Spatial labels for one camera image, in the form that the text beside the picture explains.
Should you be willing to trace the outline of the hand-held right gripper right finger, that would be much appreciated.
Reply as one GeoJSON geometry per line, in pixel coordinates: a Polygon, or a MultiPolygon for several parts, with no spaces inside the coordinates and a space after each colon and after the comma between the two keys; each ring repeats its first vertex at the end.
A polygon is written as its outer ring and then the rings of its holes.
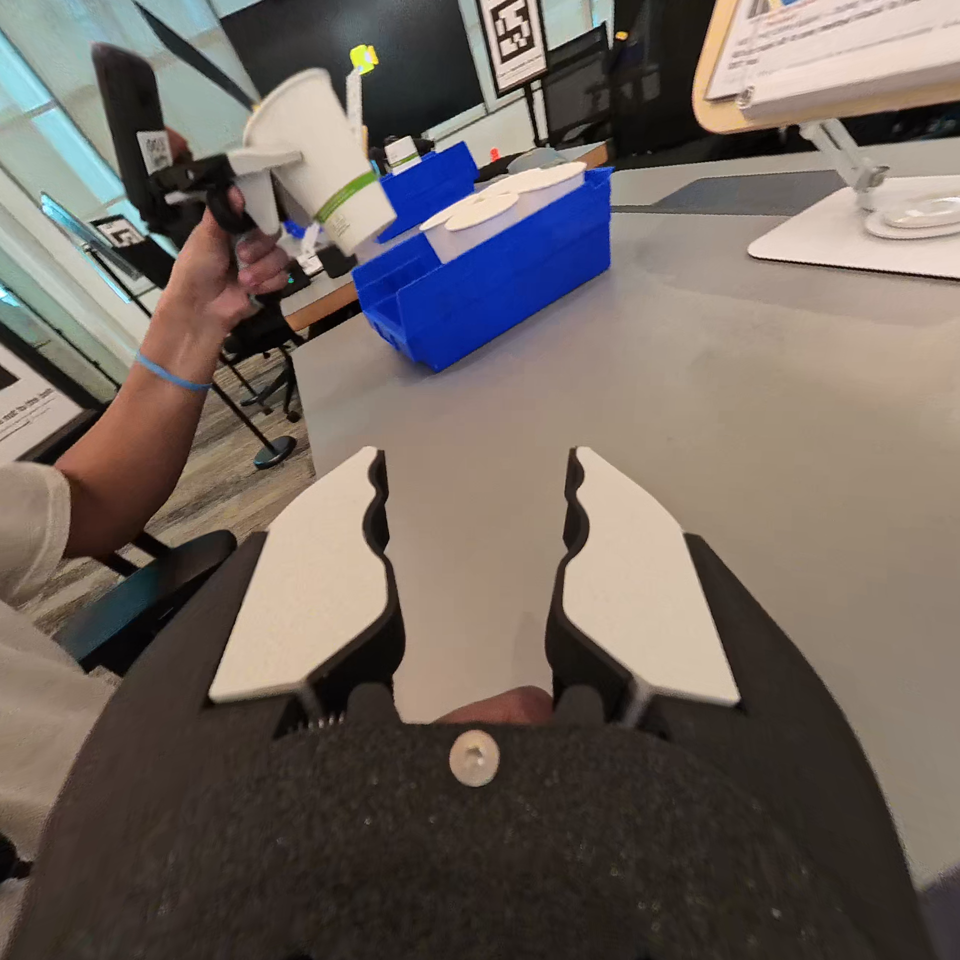
{"type": "Polygon", "coordinates": [[[545,628],[555,706],[593,690],[636,726],[656,697],[737,707],[741,696],[678,520],[590,447],[572,447],[561,558],[545,628]]]}

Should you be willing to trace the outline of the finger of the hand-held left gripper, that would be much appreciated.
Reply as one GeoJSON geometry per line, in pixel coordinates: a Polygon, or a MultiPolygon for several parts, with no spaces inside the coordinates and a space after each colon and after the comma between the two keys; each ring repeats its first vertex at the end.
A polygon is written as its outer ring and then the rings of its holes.
{"type": "Polygon", "coordinates": [[[246,214],[263,233],[276,236],[288,213],[286,191],[278,170],[301,163],[299,150],[231,150],[226,159],[234,186],[244,199],[246,214]]]}

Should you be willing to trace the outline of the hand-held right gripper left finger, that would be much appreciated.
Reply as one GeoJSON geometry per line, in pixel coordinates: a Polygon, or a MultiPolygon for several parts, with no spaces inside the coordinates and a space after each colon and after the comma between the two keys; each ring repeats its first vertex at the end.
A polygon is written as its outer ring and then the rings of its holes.
{"type": "Polygon", "coordinates": [[[211,703],[293,697],[324,725],[358,687],[393,690],[405,628],[386,555],[388,498],[385,452],[362,447],[270,523],[211,703]]]}

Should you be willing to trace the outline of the group of white paper cups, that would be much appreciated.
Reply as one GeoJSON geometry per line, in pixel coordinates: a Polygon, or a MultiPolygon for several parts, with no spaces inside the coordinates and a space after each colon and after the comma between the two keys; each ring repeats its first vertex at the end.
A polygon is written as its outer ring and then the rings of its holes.
{"type": "Polygon", "coordinates": [[[456,203],[443,225],[452,233],[510,225],[520,216],[519,199],[516,193],[489,195],[484,191],[456,203]]]}

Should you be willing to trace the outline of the blue plastic bin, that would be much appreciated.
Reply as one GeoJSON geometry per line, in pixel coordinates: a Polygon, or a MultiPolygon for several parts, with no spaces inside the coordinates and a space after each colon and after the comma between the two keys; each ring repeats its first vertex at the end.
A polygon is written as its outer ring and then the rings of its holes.
{"type": "Polygon", "coordinates": [[[395,213],[376,240],[385,244],[474,192],[478,168],[466,142],[434,150],[398,174],[380,178],[395,213]]]}
{"type": "Polygon", "coordinates": [[[352,271],[371,328],[439,373],[611,266],[613,169],[443,263],[423,235],[352,271]]]}

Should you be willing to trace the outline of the person's left hand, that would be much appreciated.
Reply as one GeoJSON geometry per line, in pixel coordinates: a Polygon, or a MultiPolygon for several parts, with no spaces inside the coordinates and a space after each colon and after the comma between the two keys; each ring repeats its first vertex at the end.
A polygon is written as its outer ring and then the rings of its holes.
{"type": "Polygon", "coordinates": [[[211,382],[227,337],[258,311],[255,299],[289,280],[279,236],[254,227],[235,237],[206,210],[175,258],[139,352],[182,378],[211,382]]]}

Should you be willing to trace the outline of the person's right hand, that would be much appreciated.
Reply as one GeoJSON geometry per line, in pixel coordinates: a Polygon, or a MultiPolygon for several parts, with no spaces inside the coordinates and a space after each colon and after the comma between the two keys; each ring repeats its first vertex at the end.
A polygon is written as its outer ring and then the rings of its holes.
{"type": "Polygon", "coordinates": [[[539,725],[548,723],[553,714],[551,695],[538,686],[524,685],[459,706],[438,717],[435,723],[539,725]]]}

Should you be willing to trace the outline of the small marker sign stand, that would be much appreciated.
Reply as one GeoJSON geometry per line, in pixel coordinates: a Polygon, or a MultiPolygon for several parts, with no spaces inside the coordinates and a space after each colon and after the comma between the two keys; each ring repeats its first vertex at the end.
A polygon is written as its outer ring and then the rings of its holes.
{"type": "MultiPolygon", "coordinates": [[[[170,282],[174,257],[160,246],[148,233],[140,230],[127,217],[117,214],[91,221],[91,229],[102,236],[111,254],[121,258],[150,282],[156,289],[164,290],[170,282]]],[[[234,417],[258,439],[261,448],[254,457],[254,465],[259,471],[268,470],[285,461],[296,448],[296,441],[289,436],[269,439],[241,408],[218,385],[212,386],[212,392],[234,414],[234,417]]]]}

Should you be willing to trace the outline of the wood-edged table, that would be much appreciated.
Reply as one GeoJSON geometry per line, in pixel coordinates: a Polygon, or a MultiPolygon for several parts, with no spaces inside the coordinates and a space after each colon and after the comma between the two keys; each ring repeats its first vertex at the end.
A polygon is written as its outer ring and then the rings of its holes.
{"type": "MultiPolygon", "coordinates": [[[[583,162],[587,169],[603,166],[616,155],[611,138],[560,148],[558,153],[566,161],[583,162]]],[[[314,328],[336,326],[342,323],[343,317],[354,316],[358,306],[358,294],[351,274],[331,278],[323,272],[312,278],[307,289],[285,298],[281,310],[290,329],[308,339],[313,336],[311,330],[314,328]]]]}

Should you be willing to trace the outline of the blue wristband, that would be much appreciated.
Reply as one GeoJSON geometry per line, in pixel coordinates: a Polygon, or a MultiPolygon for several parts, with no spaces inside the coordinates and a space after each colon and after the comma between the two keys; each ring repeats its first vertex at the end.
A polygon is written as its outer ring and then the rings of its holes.
{"type": "Polygon", "coordinates": [[[212,389],[213,383],[211,382],[197,382],[190,380],[188,378],[181,377],[171,370],[165,368],[164,366],[152,361],[142,354],[141,351],[138,351],[134,356],[135,363],[140,366],[145,371],[149,372],[152,376],[158,378],[164,383],[168,383],[180,390],[184,390],[188,393],[194,394],[206,394],[212,389]]]}

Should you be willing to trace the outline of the large framed marker poster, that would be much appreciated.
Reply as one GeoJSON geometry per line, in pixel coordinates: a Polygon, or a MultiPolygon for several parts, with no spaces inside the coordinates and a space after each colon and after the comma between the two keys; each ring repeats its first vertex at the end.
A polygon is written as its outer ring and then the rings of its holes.
{"type": "Polygon", "coordinates": [[[13,338],[1,345],[1,464],[51,464],[100,418],[88,390],[13,338]]]}

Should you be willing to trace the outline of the printed instruction sheet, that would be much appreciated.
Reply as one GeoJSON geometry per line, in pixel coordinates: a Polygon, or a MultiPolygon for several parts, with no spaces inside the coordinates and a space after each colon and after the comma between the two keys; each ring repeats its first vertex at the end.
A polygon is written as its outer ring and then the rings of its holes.
{"type": "Polygon", "coordinates": [[[957,1],[735,2],[706,98],[866,51],[887,63],[916,47],[919,66],[940,66],[958,54],[958,17],[957,1]]]}

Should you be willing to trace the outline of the black wall screen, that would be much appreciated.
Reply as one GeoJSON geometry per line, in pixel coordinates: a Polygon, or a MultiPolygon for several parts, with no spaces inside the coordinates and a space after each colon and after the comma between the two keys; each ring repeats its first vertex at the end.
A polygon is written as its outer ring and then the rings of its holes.
{"type": "Polygon", "coordinates": [[[378,65],[362,79],[362,104],[376,148],[386,138],[419,137],[483,101],[455,1],[262,1],[219,18],[262,94],[321,68],[345,101],[351,53],[372,46],[378,65]]]}

